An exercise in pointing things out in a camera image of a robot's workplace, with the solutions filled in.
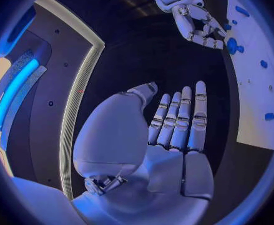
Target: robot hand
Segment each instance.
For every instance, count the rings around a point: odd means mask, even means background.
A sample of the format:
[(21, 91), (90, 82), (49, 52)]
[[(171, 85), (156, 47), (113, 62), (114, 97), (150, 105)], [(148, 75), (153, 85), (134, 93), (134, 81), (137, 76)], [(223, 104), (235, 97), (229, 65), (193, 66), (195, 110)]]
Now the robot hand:
[[(173, 14), (176, 25), (181, 35), (188, 41), (213, 49), (223, 49), (221, 40), (207, 37), (217, 31), (222, 37), (226, 32), (220, 24), (203, 8), (203, 0), (155, 0), (158, 7)], [(205, 25), (203, 31), (195, 30), (192, 19), (200, 20)]]
[(202, 154), (207, 126), (207, 95), (203, 81), (196, 84), (195, 109), (187, 143), (191, 96), (188, 86), (182, 93), (176, 92), (171, 102), (168, 94), (162, 96), (149, 126), (149, 146), (144, 161), (149, 173), (147, 190), (210, 200), (214, 191), (213, 174)]

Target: blue led strip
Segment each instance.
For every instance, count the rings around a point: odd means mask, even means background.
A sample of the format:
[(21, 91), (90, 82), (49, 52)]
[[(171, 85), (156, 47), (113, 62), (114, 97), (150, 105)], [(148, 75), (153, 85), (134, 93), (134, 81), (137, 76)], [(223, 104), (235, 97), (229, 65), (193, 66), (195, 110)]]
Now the blue led strip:
[(0, 100), (0, 129), (6, 112), (20, 87), (25, 83), (27, 78), (39, 67), (36, 59), (31, 60), (12, 80), (5, 90)]

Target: glowing edge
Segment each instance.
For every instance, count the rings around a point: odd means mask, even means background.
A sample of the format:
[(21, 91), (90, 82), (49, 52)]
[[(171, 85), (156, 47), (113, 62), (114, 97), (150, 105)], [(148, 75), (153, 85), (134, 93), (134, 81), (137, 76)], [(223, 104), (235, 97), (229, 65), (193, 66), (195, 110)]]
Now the glowing edge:
[(83, 93), (87, 87), (92, 71), (104, 49), (104, 42), (97, 36), (83, 21), (76, 17), (64, 6), (55, 0), (37, 0), (36, 4), (51, 12), (53, 15), (61, 19), (73, 30), (78, 32), (83, 38), (90, 42), (93, 47), (83, 60), (80, 69), (75, 77), (72, 88), (70, 90), (66, 107), (64, 110), (60, 143), (59, 143), (59, 161), (60, 161), (60, 179), (64, 194), (73, 199), (71, 186), (71, 148), (72, 137), (75, 126), (77, 113), (80, 107)]
[(36, 59), (31, 60), (8, 85), (0, 100), (0, 129), (7, 110), (19, 88), (25, 83), (26, 79), (38, 68), (38, 66), (39, 62)]

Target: white panel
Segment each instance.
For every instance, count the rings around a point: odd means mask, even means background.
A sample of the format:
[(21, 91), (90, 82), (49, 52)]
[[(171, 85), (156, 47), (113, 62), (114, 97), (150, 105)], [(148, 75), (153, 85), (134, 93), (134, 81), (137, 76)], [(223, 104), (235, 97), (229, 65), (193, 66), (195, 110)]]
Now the white panel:
[[(227, 19), (232, 29), (227, 31), (225, 42), (235, 38), (245, 48), (244, 53), (231, 54), (240, 96), (237, 141), (274, 149), (274, 119), (265, 120), (266, 113), (274, 113), (274, 53), (253, 16), (238, 12), (236, 6), (245, 9), (237, 0), (228, 0)], [(267, 68), (261, 66), (261, 60), (268, 63)]]

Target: blue light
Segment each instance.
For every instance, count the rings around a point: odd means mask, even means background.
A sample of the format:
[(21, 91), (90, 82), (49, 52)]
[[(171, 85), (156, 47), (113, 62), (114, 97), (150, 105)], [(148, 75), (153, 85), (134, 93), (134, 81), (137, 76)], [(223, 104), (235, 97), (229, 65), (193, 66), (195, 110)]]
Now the blue light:
[(0, 129), (14, 96), (27, 78), (38, 68), (38, 66), (39, 62), (36, 59), (31, 60), (8, 85), (8, 88), (0, 100)]

